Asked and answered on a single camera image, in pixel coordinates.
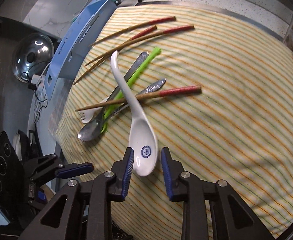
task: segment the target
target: silver bolt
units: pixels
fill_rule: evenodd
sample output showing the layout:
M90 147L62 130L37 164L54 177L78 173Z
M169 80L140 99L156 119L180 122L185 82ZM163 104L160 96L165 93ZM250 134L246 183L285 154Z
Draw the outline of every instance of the silver bolt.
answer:
M68 182L67 182L67 185L69 185L70 187L73 187L77 184L78 182L75 180L75 179L70 179Z
M227 186L227 182L224 179L220 179L217 183L219 184L220 187Z
M191 174L188 171L183 171L183 172L181 172L181 176L182 176L182 178L188 178L191 176Z
M104 173L104 176L106 176L107 178L111 178L114 176L114 172L113 171L106 171Z

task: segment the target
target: green handle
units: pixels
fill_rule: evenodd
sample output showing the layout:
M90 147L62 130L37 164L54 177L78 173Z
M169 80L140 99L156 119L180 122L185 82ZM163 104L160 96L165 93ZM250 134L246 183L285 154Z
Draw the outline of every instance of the green handle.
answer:
M144 62L142 62L142 64L139 66L139 68L134 72L134 74L132 75L132 77L128 80L127 84L129 87L131 87L135 81L139 78L140 74L142 73L142 71L148 66L148 64L157 56L161 53L161 49L159 47L155 47L152 52L150 53L150 55L145 59ZM120 99L123 97L122 91L120 91L114 98L114 100L116 99ZM115 109L116 105L112 105L109 106L109 108L105 111L104 113L104 119L107 118ZM104 123L101 133L106 129L106 122Z

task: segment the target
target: blue logo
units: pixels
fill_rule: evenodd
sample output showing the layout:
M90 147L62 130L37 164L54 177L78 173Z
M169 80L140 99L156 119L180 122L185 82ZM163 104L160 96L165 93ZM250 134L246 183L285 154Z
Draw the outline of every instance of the blue logo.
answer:
M143 158L148 158L151 156L151 147L148 145L145 145L141 150L141 155Z

